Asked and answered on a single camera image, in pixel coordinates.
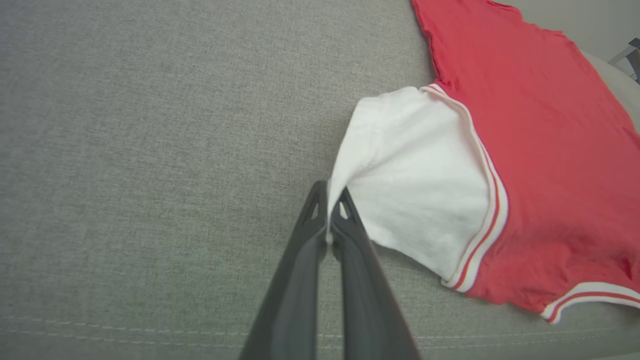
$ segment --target striped trim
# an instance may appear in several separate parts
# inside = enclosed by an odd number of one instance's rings
[[[484,218],[482,227],[467,246],[467,250],[458,264],[456,272],[453,274],[451,279],[442,280],[443,285],[464,293],[474,285],[484,254],[486,254],[491,245],[493,245],[498,236],[500,236],[500,233],[504,228],[504,224],[507,221],[509,213],[507,191],[505,190],[504,185],[493,166],[491,157],[484,148],[480,137],[478,137],[478,134],[476,133],[471,114],[467,107],[461,102],[449,97],[444,90],[436,84],[424,86],[421,90],[425,90],[439,96],[448,103],[457,106],[462,113],[466,115],[471,135],[475,140],[476,150],[479,154],[482,154],[482,159],[484,160],[483,167],[487,183],[489,184],[490,197],[487,215]]]
[[[610,302],[640,309],[640,293],[608,282],[582,282],[560,299],[547,305],[540,315],[549,323],[557,324],[564,309],[583,302]]]

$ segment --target gray fabric surface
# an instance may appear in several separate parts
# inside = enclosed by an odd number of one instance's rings
[[[0,3],[0,358],[233,359],[357,100],[428,84],[408,0]],[[640,314],[561,325],[380,258],[429,359],[640,350]],[[319,358],[340,359],[325,259]]]

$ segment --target white wall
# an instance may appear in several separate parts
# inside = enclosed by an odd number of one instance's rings
[[[640,0],[497,2],[517,7],[527,22],[546,29],[562,30],[582,50],[604,61],[609,61],[626,49],[633,38],[640,38]]]

